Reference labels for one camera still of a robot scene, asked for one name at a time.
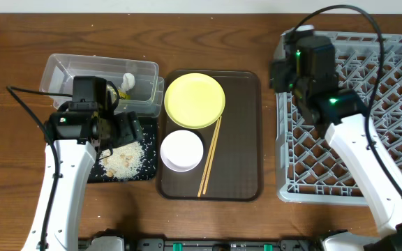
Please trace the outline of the pile of rice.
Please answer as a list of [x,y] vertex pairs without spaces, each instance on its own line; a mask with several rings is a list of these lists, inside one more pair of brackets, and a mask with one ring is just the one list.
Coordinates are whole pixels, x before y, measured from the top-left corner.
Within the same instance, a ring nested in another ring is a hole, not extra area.
[[145,147],[133,142],[113,150],[104,150],[98,164],[108,178],[120,181],[138,179],[145,158]]

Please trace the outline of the green orange snack wrapper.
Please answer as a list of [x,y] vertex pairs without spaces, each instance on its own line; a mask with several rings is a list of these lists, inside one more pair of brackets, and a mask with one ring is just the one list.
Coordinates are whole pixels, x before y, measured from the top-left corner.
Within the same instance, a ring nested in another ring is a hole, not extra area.
[[111,100],[115,101],[117,98],[120,100],[130,100],[131,96],[117,89],[115,86],[107,85],[107,91],[110,92]]

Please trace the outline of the white tissue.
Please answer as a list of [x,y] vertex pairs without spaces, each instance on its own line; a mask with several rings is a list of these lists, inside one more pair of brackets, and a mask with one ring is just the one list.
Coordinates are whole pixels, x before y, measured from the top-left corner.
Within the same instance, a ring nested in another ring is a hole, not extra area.
[[121,83],[121,90],[127,92],[135,86],[135,76],[131,73],[125,73],[123,75],[123,81]]

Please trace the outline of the white bowl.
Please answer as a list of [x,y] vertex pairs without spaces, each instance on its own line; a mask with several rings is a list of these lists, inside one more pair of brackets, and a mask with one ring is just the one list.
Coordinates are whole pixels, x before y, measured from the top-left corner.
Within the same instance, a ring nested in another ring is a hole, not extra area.
[[174,172],[188,172],[201,162],[204,145],[189,130],[177,130],[167,135],[161,144],[161,160]]

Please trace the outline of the yellow plate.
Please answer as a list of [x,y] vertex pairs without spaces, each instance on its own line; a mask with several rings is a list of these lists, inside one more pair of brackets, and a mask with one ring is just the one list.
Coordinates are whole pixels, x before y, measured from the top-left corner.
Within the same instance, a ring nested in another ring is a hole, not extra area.
[[178,126],[200,129],[216,122],[225,109],[223,87],[213,77],[188,73],[173,80],[164,97],[165,111]]

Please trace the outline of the wooden chopstick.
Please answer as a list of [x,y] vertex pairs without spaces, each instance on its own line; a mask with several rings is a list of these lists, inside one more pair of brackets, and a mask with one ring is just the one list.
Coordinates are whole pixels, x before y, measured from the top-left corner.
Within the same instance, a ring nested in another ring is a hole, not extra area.
[[204,187],[206,186],[208,178],[209,178],[210,167],[211,167],[211,157],[212,157],[212,154],[213,154],[214,149],[216,147],[216,141],[217,141],[217,136],[218,136],[218,130],[219,130],[220,125],[221,125],[221,119],[222,119],[222,116],[220,116],[218,118],[218,120],[216,122],[216,125],[215,125],[215,128],[214,128],[214,133],[213,133],[212,138],[211,138],[211,144],[209,146],[209,151],[208,151],[208,154],[207,154],[207,159],[206,159],[206,163],[205,163],[205,166],[204,166],[204,171],[202,173],[202,179],[201,179],[201,183],[200,183],[200,187],[199,187],[199,190],[198,190],[197,197],[201,197],[201,195],[203,195],[205,193],[205,188]]
[[[211,176],[211,170],[212,170],[212,166],[213,166],[215,152],[216,152],[216,147],[215,147],[214,152],[213,152],[212,157],[211,157],[211,167],[210,167],[209,178]],[[209,184],[209,178],[208,178],[206,186],[204,187],[205,188],[205,193],[203,195],[205,195],[207,193],[207,188],[208,188],[208,184]]]

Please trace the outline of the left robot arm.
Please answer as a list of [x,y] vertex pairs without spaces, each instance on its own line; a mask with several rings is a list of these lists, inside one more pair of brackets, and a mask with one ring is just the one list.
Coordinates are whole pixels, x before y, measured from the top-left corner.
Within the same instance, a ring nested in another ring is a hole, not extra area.
[[106,79],[75,77],[72,99],[40,123],[45,175],[24,250],[77,250],[84,193],[99,153],[142,140],[135,112],[115,113],[114,91]]

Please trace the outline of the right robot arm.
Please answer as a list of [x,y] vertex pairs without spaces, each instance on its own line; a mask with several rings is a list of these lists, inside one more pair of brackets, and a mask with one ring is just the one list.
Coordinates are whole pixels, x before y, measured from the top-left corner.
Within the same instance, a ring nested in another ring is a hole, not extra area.
[[361,190],[379,238],[335,231],[321,250],[402,250],[402,173],[379,140],[370,109],[356,91],[339,87],[330,38],[304,25],[285,32],[285,56],[271,63],[270,86],[290,93],[297,111],[342,159]]

